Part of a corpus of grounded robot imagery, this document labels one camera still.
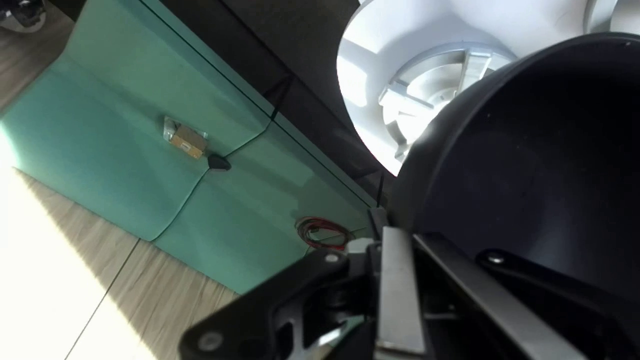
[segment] wooden floor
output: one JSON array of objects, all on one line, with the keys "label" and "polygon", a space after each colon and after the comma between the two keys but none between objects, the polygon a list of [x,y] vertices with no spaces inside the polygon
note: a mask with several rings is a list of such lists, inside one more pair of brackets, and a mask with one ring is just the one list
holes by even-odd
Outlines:
[{"label": "wooden floor", "polygon": [[[0,30],[0,109],[59,54],[71,23]],[[177,338],[233,294],[0,165],[0,359],[176,359]]]}]

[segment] screw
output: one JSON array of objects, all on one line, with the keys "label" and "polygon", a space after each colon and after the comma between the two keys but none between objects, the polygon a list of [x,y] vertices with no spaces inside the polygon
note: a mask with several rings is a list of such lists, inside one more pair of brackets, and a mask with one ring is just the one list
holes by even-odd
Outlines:
[{"label": "screw", "polygon": [[324,263],[330,263],[330,264],[335,264],[339,261],[339,257],[335,257],[335,254],[327,254],[325,259],[324,259]]},{"label": "screw", "polygon": [[492,254],[487,254],[486,259],[487,259],[492,264],[503,264],[503,257],[501,257],[501,254],[492,252]]},{"label": "screw", "polygon": [[199,336],[197,340],[197,349],[201,353],[213,353],[216,349],[222,346],[222,335],[220,332],[205,332],[204,336]]}]

